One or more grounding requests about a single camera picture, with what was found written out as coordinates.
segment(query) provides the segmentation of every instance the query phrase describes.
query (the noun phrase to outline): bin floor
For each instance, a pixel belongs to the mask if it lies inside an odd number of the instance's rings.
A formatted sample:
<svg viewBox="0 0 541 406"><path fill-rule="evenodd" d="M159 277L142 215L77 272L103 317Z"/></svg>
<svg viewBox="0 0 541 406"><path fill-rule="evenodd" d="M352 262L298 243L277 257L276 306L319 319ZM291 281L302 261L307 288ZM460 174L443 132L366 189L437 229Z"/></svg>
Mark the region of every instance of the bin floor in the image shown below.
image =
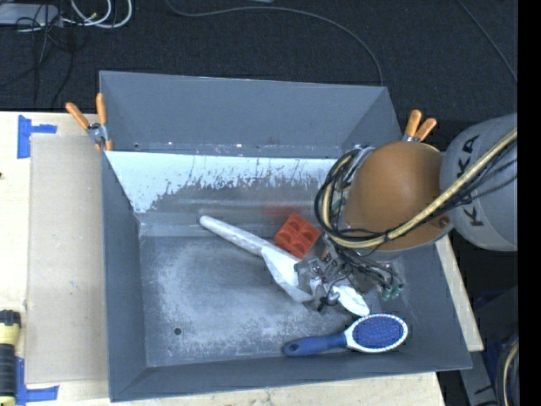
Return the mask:
<svg viewBox="0 0 541 406"><path fill-rule="evenodd" d="M221 238L145 237L140 248L148 366L280 356L286 341L355 319L294 302L262 258Z"/></svg>

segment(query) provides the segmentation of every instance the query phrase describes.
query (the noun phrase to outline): white cable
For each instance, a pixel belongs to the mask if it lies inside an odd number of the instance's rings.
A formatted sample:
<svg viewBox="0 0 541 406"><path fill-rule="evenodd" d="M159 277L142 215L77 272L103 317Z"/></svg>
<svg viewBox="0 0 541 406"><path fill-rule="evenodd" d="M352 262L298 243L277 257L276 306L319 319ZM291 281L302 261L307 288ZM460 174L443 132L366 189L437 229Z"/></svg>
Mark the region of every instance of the white cable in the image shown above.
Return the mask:
<svg viewBox="0 0 541 406"><path fill-rule="evenodd" d="M75 4L75 1L74 0L70 0L71 2L71 6L72 8L74 9L75 13L83 20L83 26L84 27L90 27L92 25L100 25L101 23L105 22L108 18L109 18L109 15L111 15L111 11L112 11L112 3L111 3L111 0L107 0L107 13L101 18L101 19L98 19L96 21L91 21L89 22L88 20L89 19L92 19L92 16L90 17L86 17L80 10L79 8L77 7L77 5ZM71 23L71 24L77 24L77 25L80 25L81 23L78 22L78 21L72 21L71 19L67 19L67 18L63 18L63 21L65 21L66 23Z"/></svg>
<svg viewBox="0 0 541 406"><path fill-rule="evenodd" d="M101 27L102 29L117 29L118 27L122 27L128 21L130 21L132 18L132 13L133 13L132 0L126 0L126 2L128 3L128 14L126 15L126 18L124 18L121 22L116 23L116 24L112 24L112 25L97 24L96 27Z"/></svg>

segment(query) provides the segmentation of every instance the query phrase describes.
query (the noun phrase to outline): brush handle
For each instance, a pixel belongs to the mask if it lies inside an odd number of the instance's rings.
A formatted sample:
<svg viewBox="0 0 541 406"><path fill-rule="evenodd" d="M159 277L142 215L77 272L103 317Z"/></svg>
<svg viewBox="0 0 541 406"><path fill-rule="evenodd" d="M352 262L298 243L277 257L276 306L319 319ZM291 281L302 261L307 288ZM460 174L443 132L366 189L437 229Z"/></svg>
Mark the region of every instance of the brush handle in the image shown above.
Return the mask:
<svg viewBox="0 0 541 406"><path fill-rule="evenodd" d="M283 352L287 356L308 356L319 354L332 348L345 348L346 336L343 332L335 335L303 337L284 345Z"/></svg>

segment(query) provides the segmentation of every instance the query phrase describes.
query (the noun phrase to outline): white plastic piece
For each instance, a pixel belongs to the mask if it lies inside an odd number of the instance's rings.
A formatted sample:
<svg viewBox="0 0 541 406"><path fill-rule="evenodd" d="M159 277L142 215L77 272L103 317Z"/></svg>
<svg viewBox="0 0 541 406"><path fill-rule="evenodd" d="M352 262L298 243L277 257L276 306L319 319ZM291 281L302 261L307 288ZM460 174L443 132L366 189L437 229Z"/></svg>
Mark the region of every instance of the white plastic piece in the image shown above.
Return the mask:
<svg viewBox="0 0 541 406"><path fill-rule="evenodd" d="M370 308L366 305L363 297L352 287L347 285L333 286L333 292L338 292L338 302L354 315L369 315Z"/></svg>
<svg viewBox="0 0 541 406"><path fill-rule="evenodd" d="M243 250L263 257L275 281L296 302L312 299L309 294L298 288L295 265L300 260L294 255L246 230L207 215L199 219L199 224Z"/></svg>

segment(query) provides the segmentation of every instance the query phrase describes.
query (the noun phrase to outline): black cable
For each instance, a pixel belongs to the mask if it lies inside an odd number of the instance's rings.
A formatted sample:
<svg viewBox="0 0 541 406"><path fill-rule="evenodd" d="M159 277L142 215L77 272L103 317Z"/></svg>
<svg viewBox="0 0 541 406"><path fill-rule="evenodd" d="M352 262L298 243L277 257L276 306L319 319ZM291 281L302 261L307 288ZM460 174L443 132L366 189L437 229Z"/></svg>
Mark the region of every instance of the black cable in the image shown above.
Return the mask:
<svg viewBox="0 0 541 406"><path fill-rule="evenodd" d="M515 83L518 84L518 78L516 77L516 74L515 74L515 71L513 70L513 68L511 67L511 65L509 64L509 62L507 62L507 59L505 58L505 56L503 55L503 53L500 51L500 49L498 48L498 46L496 45L496 43L492 40L492 38L490 37L489 33L483 28L483 26L481 25L481 23L479 23L477 21L477 19L473 16L473 14L470 12L470 10L466 7L466 5L461 1L461 0L456 0L456 2L460 5L460 7L464 10L464 12L466 12L466 14L472 19L473 23L475 23L475 25L483 32L484 36L487 38L487 40L489 41L490 45L495 49L495 51L498 53L498 55L500 56L501 60L503 61L504 65L507 67L507 69L509 70L509 72L511 73L511 75L513 76L513 79L515 80Z"/></svg>
<svg viewBox="0 0 541 406"><path fill-rule="evenodd" d="M380 63L378 62L377 57L375 54L370 50L369 46L355 33L353 33L348 28L344 27L343 25L338 24L336 21L333 21L332 19L328 19L326 17L323 17L318 14L312 14L311 12L307 12L300 9L292 9L292 8L283 8L280 6L242 6L238 8L229 8L229 9L223 9L223 10L216 10L211 12L202 12L198 14L190 14L186 12L182 12L176 8L174 8L169 0L163 0L165 4L171 9L172 12L174 12L176 15L187 17L187 18L202 18L202 17L208 17L208 16L215 16L215 15L223 15L223 14L230 14L233 12L241 12L241 11L252 11L252 10L262 10L262 11L275 11L275 12L286 12L290 14L297 14L297 15L304 15L310 18L319 19L321 21L325 21L326 23L329 23L331 25L334 25L337 29L340 29L344 32L346 32L348 35L350 35L355 41L357 41L363 48L364 51L366 51L370 58L372 59L372 62L374 63L374 66L376 67L378 71L379 76L379 85L383 85L383 72L381 71Z"/></svg>

